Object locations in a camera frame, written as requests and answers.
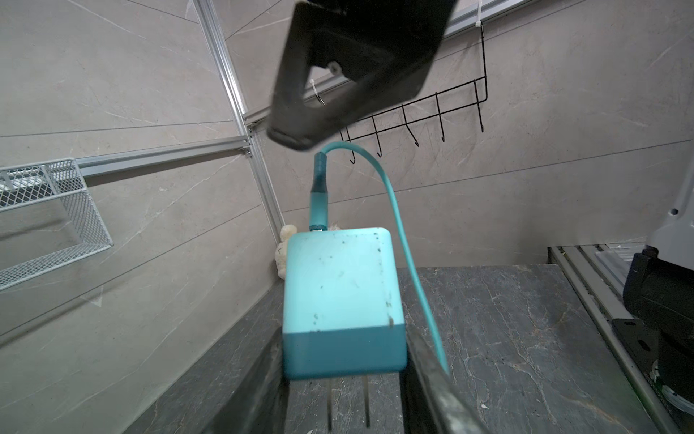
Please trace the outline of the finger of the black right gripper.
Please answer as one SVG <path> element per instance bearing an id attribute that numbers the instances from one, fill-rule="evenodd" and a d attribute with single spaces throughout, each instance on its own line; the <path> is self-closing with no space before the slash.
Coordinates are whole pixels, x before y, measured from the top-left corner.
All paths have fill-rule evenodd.
<path id="1" fill-rule="evenodd" d="M 267 118 L 267 136 L 308 151 L 376 111 L 409 101 L 426 81 L 453 1 L 298 1 Z M 323 107 L 305 103 L 314 67 L 350 81 Z"/>

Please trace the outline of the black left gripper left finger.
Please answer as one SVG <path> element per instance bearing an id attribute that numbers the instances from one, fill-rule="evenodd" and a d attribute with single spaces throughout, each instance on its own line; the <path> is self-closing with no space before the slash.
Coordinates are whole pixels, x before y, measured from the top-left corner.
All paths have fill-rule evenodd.
<path id="1" fill-rule="evenodd" d="M 264 346 L 241 384 L 202 430 L 209 433 L 283 433 L 287 419 L 287 378 L 282 332 Z"/>

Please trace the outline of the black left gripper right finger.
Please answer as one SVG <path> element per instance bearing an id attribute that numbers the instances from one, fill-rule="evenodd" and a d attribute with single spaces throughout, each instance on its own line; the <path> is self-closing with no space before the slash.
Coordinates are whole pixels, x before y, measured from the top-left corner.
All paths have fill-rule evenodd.
<path id="1" fill-rule="evenodd" d="M 488 432 L 413 327 L 407 328 L 407 365 L 400 373 L 400 397 L 406 433 Z"/>

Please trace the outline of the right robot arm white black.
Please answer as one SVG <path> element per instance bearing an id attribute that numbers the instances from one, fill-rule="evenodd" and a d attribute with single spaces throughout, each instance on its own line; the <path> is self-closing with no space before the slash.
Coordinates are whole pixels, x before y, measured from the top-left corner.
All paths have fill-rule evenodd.
<path id="1" fill-rule="evenodd" d="M 419 101 L 445 37 L 450 1 L 300 1 L 267 119 L 267 136 L 308 151 L 370 116 Z M 659 336 L 652 379 L 693 411 L 693 177 L 634 256 L 625 308 Z"/>

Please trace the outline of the teal charger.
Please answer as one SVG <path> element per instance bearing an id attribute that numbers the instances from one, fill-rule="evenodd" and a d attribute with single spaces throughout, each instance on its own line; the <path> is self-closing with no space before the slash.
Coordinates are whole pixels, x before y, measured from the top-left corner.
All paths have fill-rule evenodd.
<path id="1" fill-rule="evenodd" d="M 282 335 L 290 381 L 403 371 L 406 324 L 390 232 L 294 235 L 287 244 Z"/>

